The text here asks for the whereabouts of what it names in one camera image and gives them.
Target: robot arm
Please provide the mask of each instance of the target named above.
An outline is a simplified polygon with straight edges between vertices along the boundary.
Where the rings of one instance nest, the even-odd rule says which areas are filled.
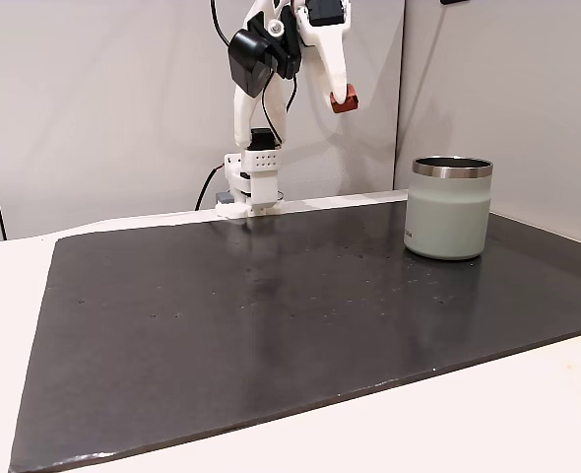
[[[275,75],[266,87],[265,105],[278,141],[286,141],[281,79],[291,79],[299,71],[297,34],[305,47],[314,46],[319,52],[323,67],[315,69],[323,71],[325,77],[313,79],[329,86],[324,96],[333,110],[341,113],[357,108],[343,51],[343,37],[351,24],[350,0],[280,0],[277,7],[274,0],[256,0],[243,29],[229,45],[231,75],[237,84],[234,138],[241,149],[251,144],[251,119],[271,73]]]
[[[214,0],[212,11],[215,14]],[[358,107],[355,89],[348,84],[343,51],[343,37],[351,22],[350,0],[256,0],[243,28],[226,41],[231,77],[236,83],[234,139],[242,152],[226,156],[230,195],[219,200],[221,215],[274,212],[281,148],[287,137],[283,80],[295,79],[299,72],[302,46],[318,51],[310,51],[305,59],[321,63],[310,68],[319,71],[310,79],[323,89],[333,111],[342,113]],[[270,130],[251,127],[259,102]]]

